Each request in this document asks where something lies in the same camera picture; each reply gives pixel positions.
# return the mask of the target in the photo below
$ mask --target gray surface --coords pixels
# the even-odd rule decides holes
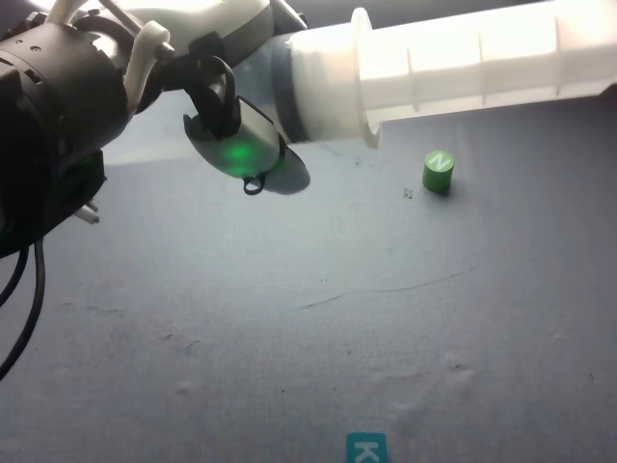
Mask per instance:
[[[393,462],[617,461],[607,101],[392,123],[380,151],[299,147],[313,184],[292,198],[248,198],[191,156],[186,109],[159,101],[110,156],[187,157],[110,168],[103,222],[47,238],[0,462],[341,462],[353,431],[386,432]],[[441,148],[448,198],[420,185]]]

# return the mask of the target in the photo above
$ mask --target cable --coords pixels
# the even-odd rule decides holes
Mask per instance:
[[[0,307],[4,306],[5,303],[9,300],[9,298],[13,295],[13,292],[19,285],[19,281],[23,276],[23,272],[26,269],[26,264],[28,263],[28,248],[22,249],[19,252],[19,259],[17,260],[17,265],[15,266],[15,270],[13,271],[13,275],[11,279],[7,283],[7,287],[4,288],[2,293],[0,293]]]
[[[39,321],[42,300],[45,294],[45,256],[42,251],[42,240],[35,243],[35,262],[37,267],[37,282],[35,286],[35,297],[32,303],[32,309],[30,309],[30,314],[28,315],[26,324],[23,327],[23,331],[19,335],[19,338],[17,338],[13,349],[11,349],[11,352],[4,363],[0,365],[0,382],[2,382],[9,371],[11,371],[11,368],[13,368],[17,360],[19,360],[19,357],[26,349],[32,334],[35,331],[37,322]]]

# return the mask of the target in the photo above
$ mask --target green cap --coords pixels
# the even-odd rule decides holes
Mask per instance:
[[[424,161],[422,184],[428,190],[442,192],[450,187],[454,172],[454,156],[447,151],[433,151]]]

